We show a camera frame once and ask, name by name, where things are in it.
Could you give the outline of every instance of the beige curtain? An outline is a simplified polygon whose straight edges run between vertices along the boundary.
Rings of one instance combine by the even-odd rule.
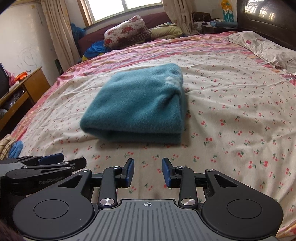
[[[64,0],[41,0],[54,49],[64,71],[77,63],[80,56],[75,45]]]
[[[199,34],[193,27],[192,0],[162,0],[163,7],[173,23],[177,23],[184,34]]]

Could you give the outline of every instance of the maroon sofa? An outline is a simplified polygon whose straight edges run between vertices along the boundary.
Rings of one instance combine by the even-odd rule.
[[[171,22],[169,17],[165,12],[150,14],[146,16],[141,16],[144,22],[146,23],[147,28],[153,28],[157,25]],[[104,33],[106,30],[113,28],[114,26],[118,25],[120,23],[111,24],[107,27],[101,28],[95,32],[92,32],[90,34],[85,35],[83,38],[79,39],[78,44],[81,51],[81,54],[84,54],[84,52],[91,47],[91,45],[97,41],[104,40]]]

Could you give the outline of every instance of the window sill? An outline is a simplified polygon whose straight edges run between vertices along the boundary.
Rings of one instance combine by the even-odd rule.
[[[105,22],[108,22],[112,19],[116,19],[116,18],[119,18],[119,17],[123,17],[123,16],[126,16],[126,15],[129,15],[133,12],[138,12],[138,11],[143,11],[143,10],[149,10],[149,9],[157,9],[157,8],[163,8],[163,5],[162,3],[159,3],[159,4],[151,4],[149,6],[146,6],[146,7],[137,7],[137,8],[132,8],[130,9],[129,11],[126,11],[126,12],[120,12],[120,13],[117,13],[117,14],[114,14],[112,16],[109,16],[109,17],[106,17],[106,18],[103,18],[103,19],[100,19],[98,21],[96,21],[95,23],[93,23],[92,25],[88,26],[85,28],[85,30],[87,29],[90,29],[92,27],[95,27],[99,24],[102,24],[102,23],[105,23]]]

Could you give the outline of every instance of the window frame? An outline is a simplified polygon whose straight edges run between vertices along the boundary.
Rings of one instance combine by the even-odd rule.
[[[115,16],[128,14],[128,13],[133,12],[135,10],[140,10],[140,9],[145,9],[145,8],[150,8],[150,7],[156,7],[156,6],[162,6],[163,5],[163,3],[161,1],[160,3],[153,3],[153,4],[148,4],[148,5],[144,5],[144,6],[129,9],[129,8],[127,8],[127,4],[126,4],[125,0],[121,0],[124,11],[115,13],[113,15],[110,15],[108,17],[105,17],[105,18],[102,18],[102,19],[99,19],[99,20],[95,21],[88,0],[77,0],[77,2],[78,2],[79,9],[80,9],[80,12],[82,14],[82,18],[83,18],[83,21],[84,21],[86,27],[89,27],[89,26],[91,26],[93,24],[96,24],[96,23],[99,23],[101,21],[105,21],[106,19],[113,18]]]

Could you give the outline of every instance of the pillow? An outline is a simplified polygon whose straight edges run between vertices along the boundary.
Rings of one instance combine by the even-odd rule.
[[[273,66],[285,69],[288,73],[296,74],[296,52],[284,48],[253,31],[243,31],[231,34],[226,39],[250,50],[253,54]]]
[[[174,39],[181,37],[183,31],[181,28],[177,27],[177,24],[164,23],[151,28],[151,39]]]
[[[150,38],[150,32],[143,19],[136,15],[104,33],[104,45],[110,49],[120,49]]]

